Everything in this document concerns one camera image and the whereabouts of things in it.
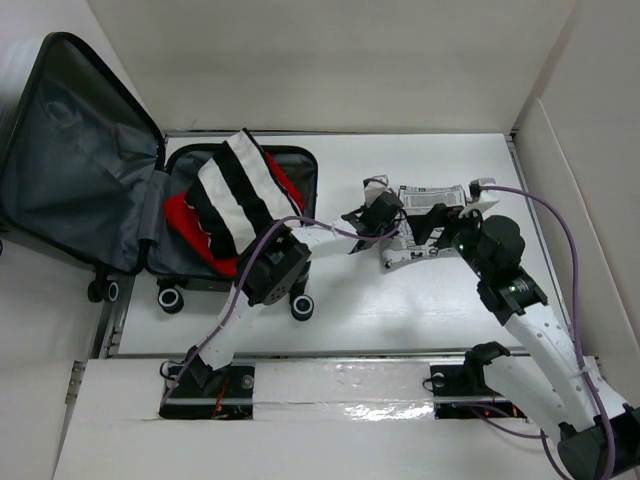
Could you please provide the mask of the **newspaper print cloth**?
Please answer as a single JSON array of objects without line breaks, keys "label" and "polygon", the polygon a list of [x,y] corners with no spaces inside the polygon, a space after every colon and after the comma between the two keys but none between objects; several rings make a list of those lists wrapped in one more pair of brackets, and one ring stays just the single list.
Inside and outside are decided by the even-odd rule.
[{"label": "newspaper print cloth", "polygon": [[[465,192],[462,185],[451,187],[415,187],[407,185],[391,185],[404,204],[408,216],[427,214],[436,204],[447,207],[464,207]],[[417,245],[407,220],[403,220],[398,233],[380,243],[382,266],[386,271],[396,270],[411,263],[422,260],[448,258],[455,255],[452,247],[437,246],[437,241],[444,231],[443,227],[435,227],[425,244]]]}]

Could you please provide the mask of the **black white striped towel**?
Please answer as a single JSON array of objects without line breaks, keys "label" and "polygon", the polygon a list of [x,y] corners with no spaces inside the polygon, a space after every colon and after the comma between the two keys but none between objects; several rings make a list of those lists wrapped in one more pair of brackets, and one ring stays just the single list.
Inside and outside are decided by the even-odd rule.
[{"label": "black white striped towel", "polygon": [[241,254],[272,221],[302,213],[286,177],[251,133],[227,138],[199,169],[185,195],[217,260]]}]

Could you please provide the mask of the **red shorts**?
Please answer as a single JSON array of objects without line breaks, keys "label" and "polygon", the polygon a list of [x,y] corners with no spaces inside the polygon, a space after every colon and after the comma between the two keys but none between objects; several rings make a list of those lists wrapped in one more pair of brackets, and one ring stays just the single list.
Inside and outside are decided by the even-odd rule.
[{"label": "red shorts", "polygon": [[[306,200],[290,180],[276,157],[267,152],[267,163],[277,180],[286,189],[298,209],[303,212]],[[164,212],[170,233],[177,233],[189,245],[188,250],[197,254],[196,265],[205,266],[205,272],[221,275],[223,279],[233,279],[237,273],[238,257],[217,259],[209,249],[209,237],[201,230],[196,212],[185,201],[186,193],[173,195],[164,203]]]}]

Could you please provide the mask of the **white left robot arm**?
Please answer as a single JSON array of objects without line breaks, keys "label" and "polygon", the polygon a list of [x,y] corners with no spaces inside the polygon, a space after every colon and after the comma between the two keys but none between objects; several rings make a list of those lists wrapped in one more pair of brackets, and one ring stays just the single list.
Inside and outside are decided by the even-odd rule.
[{"label": "white left robot arm", "polygon": [[382,191],[372,202],[331,223],[300,216],[272,222],[241,255],[216,326],[188,351],[175,380],[187,375],[199,395],[216,394],[244,330],[265,307],[289,294],[311,261],[359,253],[393,236],[403,209],[396,195]]}]

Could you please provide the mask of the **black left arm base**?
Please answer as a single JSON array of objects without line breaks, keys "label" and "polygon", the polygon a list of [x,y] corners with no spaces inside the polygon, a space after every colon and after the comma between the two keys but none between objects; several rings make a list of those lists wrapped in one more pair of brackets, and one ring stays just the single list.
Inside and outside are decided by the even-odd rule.
[{"label": "black left arm base", "polygon": [[254,393],[253,365],[231,365],[212,385],[201,387],[184,373],[159,416],[167,420],[251,420]]}]

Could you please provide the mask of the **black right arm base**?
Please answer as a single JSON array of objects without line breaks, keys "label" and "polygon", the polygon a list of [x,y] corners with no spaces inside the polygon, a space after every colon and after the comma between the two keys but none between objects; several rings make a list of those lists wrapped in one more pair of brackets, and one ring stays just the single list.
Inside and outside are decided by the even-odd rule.
[{"label": "black right arm base", "polygon": [[512,402],[473,380],[462,364],[431,365],[422,385],[433,395],[438,420],[527,418]]}]

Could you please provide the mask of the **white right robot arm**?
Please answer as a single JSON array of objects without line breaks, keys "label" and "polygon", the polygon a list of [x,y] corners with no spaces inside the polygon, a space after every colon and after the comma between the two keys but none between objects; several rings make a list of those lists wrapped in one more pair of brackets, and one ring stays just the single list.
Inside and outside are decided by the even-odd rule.
[{"label": "white right robot arm", "polygon": [[525,241],[512,219],[482,217],[473,209],[435,205],[411,215],[416,244],[433,231],[477,275],[482,304],[526,349],[536,376],[496,341],[468,350],[463,364],[445,372],[442,385],[458,395],[492,391],[514,403],[555,444],[574,479],[609,479],[639,465],[639,410],[602,377],[597,363],[577,354],[547,296],[521,267]]}]

